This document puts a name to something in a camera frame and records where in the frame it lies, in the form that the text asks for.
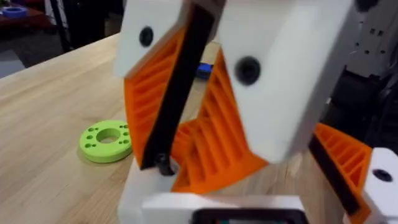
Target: orange ribbed surface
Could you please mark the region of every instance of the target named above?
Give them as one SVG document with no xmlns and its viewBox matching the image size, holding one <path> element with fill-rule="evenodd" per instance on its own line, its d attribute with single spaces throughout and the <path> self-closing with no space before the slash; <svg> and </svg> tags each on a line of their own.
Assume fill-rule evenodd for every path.
<svg viewBox="0 0 398 224">
<path fill-rule="evenodd" d="M 359 203 L 359 211 L 350 216 L 351 223 L 363 223 L 370 214 L 370 209 L 361 194 L 368 174 L 372 149 L 324 124 L 316 126 L 315 135 Z"/>
<path fill-rule="evenodd" d="M 185 29 L 178 31 L 132 78 L 124 80 L 127 123 L 139 165 L 184 35 Z"/>
<path fill-rule="evenodd" d="M 267 165 L 246 144 L 221 52 L 198 118 L 180 125 L 174 143 L 172 155 L 182 163 L 173 192 L 218 190 Z"/>
</svg>

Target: wooden table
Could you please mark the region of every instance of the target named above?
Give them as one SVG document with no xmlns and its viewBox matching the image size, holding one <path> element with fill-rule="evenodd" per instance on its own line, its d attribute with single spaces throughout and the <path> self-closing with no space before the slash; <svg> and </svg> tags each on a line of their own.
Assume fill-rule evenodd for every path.
<svg viewBox="0 0 398 224">
<path fill-rule="evenodd" d="M 117 223 L 132 156 L 98 165 L 82 158 L 83 130 L 125 119 L 112 36 L 0 80 L 0 223 Z M 205 62 L 214 60 L 209 46 Z M 205 89 L 195 81 L 183 119 Z M 269 166 L 217 194 L 297 194 L 310 223 L 341 223 L 342 208 L 311 155 Z"/>
</svg>

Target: green washer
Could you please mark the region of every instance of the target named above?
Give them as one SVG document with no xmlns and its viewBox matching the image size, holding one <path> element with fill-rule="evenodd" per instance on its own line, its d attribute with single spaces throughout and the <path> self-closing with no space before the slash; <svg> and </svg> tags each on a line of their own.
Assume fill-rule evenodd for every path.
<svg viewBox="0 0 398 224">
<path fill-rule="evenodd" d="M 102 140 L 113 139 L 104 143 Z M 85 157 L 97 163 L 121 160 L 132 152 L 129 129 L 124 121 L 102 121 L 86 129 L 79 146 Z"/>
</svg>

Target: black bolt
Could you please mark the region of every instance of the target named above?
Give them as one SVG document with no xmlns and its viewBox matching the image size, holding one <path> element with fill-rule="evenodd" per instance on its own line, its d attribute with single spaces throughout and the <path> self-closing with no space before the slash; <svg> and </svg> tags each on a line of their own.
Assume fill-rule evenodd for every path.
<svg viewBox="0 0 398 224">
<path fill-rule="evenodd" d="M 162 176 L 173 176 L 175 174 L 170 166 L 170 158 L 165 154 L 157 155 L 155 164 L 159 168 L 159 172 Z"/>
<path fill-rule="evenodd" d="M 154 40 L 154 31 L 150 27 L 145 27 L 139 34 L 139 42 L 143 47 L 148 47 Z"/>
<path fill-rule="evenodd" d="M 236 78 L 243 85 L 252 85 L 260 77 L 261 66 L 252 56 L 242 58 L 235 67 Z"/>
<path fill-rule="evenodd" d="M 392 176 L 385 170 L 382 169 L 374 169 L 373 175 L 377 177 L 379 180 L 385 182 L 392 182 Z"/>
</svg>

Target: blue object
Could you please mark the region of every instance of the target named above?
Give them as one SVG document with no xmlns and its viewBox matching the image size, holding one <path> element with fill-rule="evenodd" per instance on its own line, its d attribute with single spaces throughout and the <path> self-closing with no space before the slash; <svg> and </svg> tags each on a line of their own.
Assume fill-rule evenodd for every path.
<svg viewBox="0 0 398 224">
<path fill-rule="evenodd" d="M 7 18 L 21 18 L 27 16 L 25 7 L 3 7 L 2 14 Z"/>
<path fill-rule="evenodd" d="M 197 78 L 208 80 L 210 78 L 212 69 L 213 69 L 212 65 L 201 63 L 197 70 Z"/>
</svg>

